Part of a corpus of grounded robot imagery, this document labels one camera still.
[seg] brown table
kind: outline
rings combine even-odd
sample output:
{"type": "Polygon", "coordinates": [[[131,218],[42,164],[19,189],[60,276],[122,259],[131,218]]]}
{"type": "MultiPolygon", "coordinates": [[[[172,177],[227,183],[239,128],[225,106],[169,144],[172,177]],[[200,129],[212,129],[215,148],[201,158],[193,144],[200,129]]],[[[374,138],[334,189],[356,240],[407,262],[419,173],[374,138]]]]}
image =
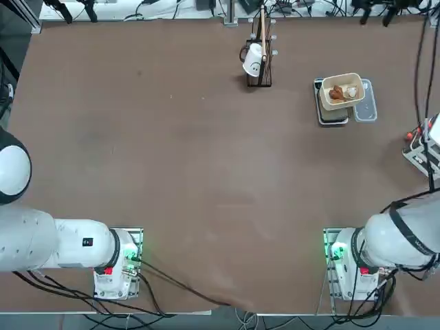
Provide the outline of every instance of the brown table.
{"type": "MultiPolygon", "coordinates": [[[[416,125],[420,29],[417,18],[388,28],[373,19],[279,21],[274,85],[249,90],[238,59],[246,23],[47,24],[32,37],[10,122],[34,165],[21,202],[54,217],[142,226],[145,257],[213,298],[314,314],[322,229],[362,226],[425,186],[401,155],[416,125]],[[343,72],[372,81],[379,118],[320,128],[312,81],[343,72]]],[[[438,101],[434,93],[432,108],[438,101]]],[[[89,269],[50,274],[92,290],[89,269]]],[[[388,313],[439,314],[440,276],[397,280],[388,313]]],[[[154,276],[151,283],[167,311],[213,307],[154,276]]],[[[87,310],[9,274],[0,290],[2,311],[87,310]]],[[[129,303],[153,309],[145,288],[129,303]]]]}

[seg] floor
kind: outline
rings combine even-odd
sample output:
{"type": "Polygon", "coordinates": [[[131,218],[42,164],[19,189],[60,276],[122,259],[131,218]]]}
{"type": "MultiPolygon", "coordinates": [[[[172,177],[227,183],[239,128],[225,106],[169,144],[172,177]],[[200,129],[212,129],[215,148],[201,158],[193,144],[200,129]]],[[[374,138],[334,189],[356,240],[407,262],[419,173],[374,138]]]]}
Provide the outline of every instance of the floor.
{"type": "MultiPolygon", "coordinates": [[[[29,0],[29,5],[39,11],[42,0],[29,0]]],[[[14,64],[18,69],[21,68],[25,53],[28,48],[30,40],[30,28],[20,19],[11,15],[5,8],[0,8],[0,45],[8,53],[14,64]]],[[[140,316],[145,321],[154,320],[149,316],[140,316]]],[[[102,320],[102,316],[92,316],[95,320],[102,320]]],[[[286,317],[265,317],[267,328],[276,327],[282,324],[289,318],[286,317]]],[[[313,329],[324,329],[330,322],[330,317],[326,316],[305,316],[303,320],[313,329]]],[[[264,324],[261,322],[259,329],[264,329],[264,324]]],[[[384,316],[372,328],[374,330],[391,330],[391,329],[436,329],[439,326],[439,318],[400,318],[384,316]]],[[[54,314],[33,314],[33,315],[0,315],[0,323],[2,329],[47,329],[47,330],[82,330],[93,327],[93,323],[86,320],[82,315],[54,315],[54,314]]],[[[106,324],[113,327],[125,327],[127,320],[112,319],[106,324]]],[[[129,320],[128,326],[134,327],[138,324],[132,319],[129,320]]],[[[234,310],[231,308],[218,308],[212,312],[211,316],[176,316],[169,320],[161,320],[155,329],[238,329],[239,322],[235,316],[234,310]]],[[[354,329],[352,324],[344,326],[336,326],[333,329],[354,329]]],[[[299,320],[287,325],[284,329],[306,329],[306,326],[299,320]]]]}

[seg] green led light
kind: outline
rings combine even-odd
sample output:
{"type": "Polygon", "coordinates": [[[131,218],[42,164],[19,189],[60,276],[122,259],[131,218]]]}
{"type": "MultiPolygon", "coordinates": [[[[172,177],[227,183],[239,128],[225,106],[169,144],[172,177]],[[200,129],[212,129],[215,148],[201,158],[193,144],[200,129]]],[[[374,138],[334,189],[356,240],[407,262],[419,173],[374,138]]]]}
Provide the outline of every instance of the green led light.
{"type": "Polygon", "coordinates": [[[334,260],[339,260],[343,257],[344,251],[347,248],[345,243],[335,242],[331,246],[331,254],[334,260]]]}
{"type": "Polygon", "coordinates": [[[132,259],[136,257],[137,252],[133,250],[125,250],[124,257],[127,259],[132,259]]]}

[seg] wooden stick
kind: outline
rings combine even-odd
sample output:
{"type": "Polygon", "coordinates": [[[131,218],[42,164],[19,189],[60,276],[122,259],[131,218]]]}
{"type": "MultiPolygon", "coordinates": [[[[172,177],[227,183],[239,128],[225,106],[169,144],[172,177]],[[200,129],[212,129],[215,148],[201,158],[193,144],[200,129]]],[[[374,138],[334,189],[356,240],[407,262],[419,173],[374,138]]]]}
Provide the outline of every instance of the wooden stick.
{"type": "Polygon", "coordinates": [[[266,61],[266,29],[264,27],[264,22],[265,22],[265,15],[264,15],[264,5],[261,5],[261,46],[263,48],[262,51],[262,60],[263,62],[266,61]]]}

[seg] food container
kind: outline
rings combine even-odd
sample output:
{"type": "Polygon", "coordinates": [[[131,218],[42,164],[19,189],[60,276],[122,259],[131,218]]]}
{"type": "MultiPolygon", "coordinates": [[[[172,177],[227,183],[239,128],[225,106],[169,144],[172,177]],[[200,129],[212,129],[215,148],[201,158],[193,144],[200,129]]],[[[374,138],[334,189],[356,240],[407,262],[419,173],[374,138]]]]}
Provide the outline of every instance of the food container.
{"type": "Polygon", "coordinates": [[[365,97],[364,86],[358,74],[341,74],[339,76],[324,78],[319,93],[322,101],[322,106],[328,111],[352,107],[362,101],[365,97]],[[334,102],[330,98],[329,92],[333,89],[335,85],[341,87],[344,93],[347,91],[348,87],[356,86],[356,97],[342,102],[334,102]]]}

